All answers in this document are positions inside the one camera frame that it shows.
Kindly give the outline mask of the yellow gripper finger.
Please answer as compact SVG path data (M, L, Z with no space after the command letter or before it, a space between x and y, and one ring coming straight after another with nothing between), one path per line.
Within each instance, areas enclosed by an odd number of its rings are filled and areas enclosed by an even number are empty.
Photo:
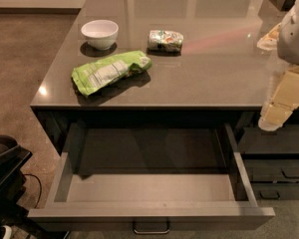
M281 128L299 107L299 66L291 66L271 87L264 103L258 126L265 131Z
M267 34L265 34L258 42L257 47L265 51L277 49L277 41L280 33L281 24L277 24Z

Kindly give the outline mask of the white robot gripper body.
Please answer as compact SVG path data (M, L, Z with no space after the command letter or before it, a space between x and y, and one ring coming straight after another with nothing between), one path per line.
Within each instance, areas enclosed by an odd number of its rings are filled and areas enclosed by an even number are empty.
M284 16L277 41L278 57L290 64L299 65L299 0Z

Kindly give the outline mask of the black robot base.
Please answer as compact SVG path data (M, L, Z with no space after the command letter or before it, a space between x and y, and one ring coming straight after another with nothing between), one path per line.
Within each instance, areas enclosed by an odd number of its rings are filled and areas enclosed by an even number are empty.
M10 232L11 225L30 233L36 231L28 219L28 210L17 204L24 193L21 168L31 156L31 151L13 137L0 134L0 239Z

